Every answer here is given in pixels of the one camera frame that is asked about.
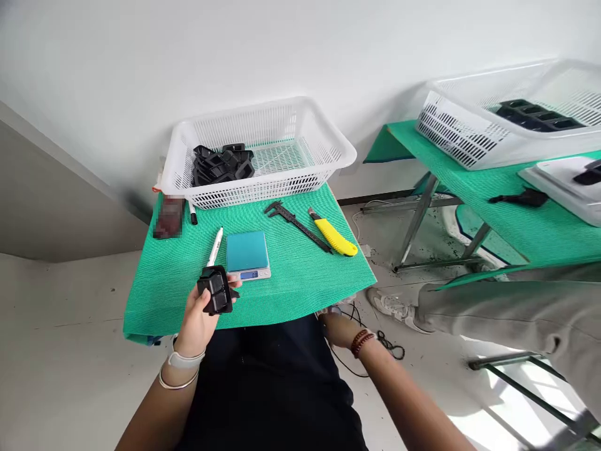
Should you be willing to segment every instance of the hand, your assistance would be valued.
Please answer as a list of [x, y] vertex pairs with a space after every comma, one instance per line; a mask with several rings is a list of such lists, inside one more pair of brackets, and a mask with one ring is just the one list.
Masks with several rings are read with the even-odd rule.
[[326, 338], [330, 345], [351, 349], [352, 341], [363, 330], [359, 324], [338, 313], [319, 315], [319, 321], [326, 326]]
[[[242, 286], [240, 281], [232, 282], [230, 276], [227, 279], [230, 281], [231, 288]], [[206, 288], [199, 296], [198, 285], [194, 284], [194, 288], [188, 295], [180, 334], [173, 346], [183, 357], [196, 357], [202, 354], [207, 349], [208, 342], [215, 332], [219, 315], [209, 316], [208, 313], [203, 312], [210, 299], [211, 295]]]

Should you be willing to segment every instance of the black pants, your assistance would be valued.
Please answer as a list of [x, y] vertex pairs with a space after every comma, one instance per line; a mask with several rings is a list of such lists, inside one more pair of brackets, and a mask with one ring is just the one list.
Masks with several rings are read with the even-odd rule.
[[322, 325], [313, 314], [270, 326], [217, 330], [205, 359], [207, 371], [234, 363], [259, 364], [284, 375], [340, 380]]
[[178, 450], [365, 451], [352, 391], [320, 322], [218, 330], [200, 364]]

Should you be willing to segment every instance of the white smartwatch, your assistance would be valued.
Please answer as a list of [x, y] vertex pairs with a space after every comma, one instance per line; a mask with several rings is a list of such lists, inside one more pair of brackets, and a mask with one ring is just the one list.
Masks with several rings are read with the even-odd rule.
[[196, 357], [184, 357], [179, 354], [179, 352], [173, 349], [173, 343], [179, 334], [175, 334], [169, 340], [169, 358], [167, 359], [167, 364], [174, 368], [181, 368], [183, 370], [187, 370], [190, 368], [196, 368], [200, 362], [205, 358], [205, 353], [197, 355]]

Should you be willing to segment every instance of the plastic basket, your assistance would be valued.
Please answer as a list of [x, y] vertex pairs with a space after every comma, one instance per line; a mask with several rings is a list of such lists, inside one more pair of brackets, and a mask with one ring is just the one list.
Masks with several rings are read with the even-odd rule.
[[[574, 60], [540, 61], [430, 81], [417, 131], [468, 170], [566, 157], [601, 148], [601, 68]], [[526, 99], [584, 128], [542, 133], [496, 111]]]
[[[254, 153], [255, 175], [245, 180], [192, 187], [193, 149], [216, 152], [245, 143]], [[161, 189], [201, 209], [274, 199], [319, 189], [357, 152], [314, 100], [294, 97], [206, 114], [173, 129]]]

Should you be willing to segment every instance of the white wall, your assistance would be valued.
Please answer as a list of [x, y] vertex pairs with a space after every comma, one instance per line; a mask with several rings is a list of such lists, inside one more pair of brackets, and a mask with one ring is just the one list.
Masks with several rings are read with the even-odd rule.
[[[150, 204], [182, 118], [313, 96], [359, 160], [423, 80], [556, 55], [601, 62], [598, 0], [8, 0], [0, 100]], [[346, 170], [339, 197], [410, 188], [415, 162]]]

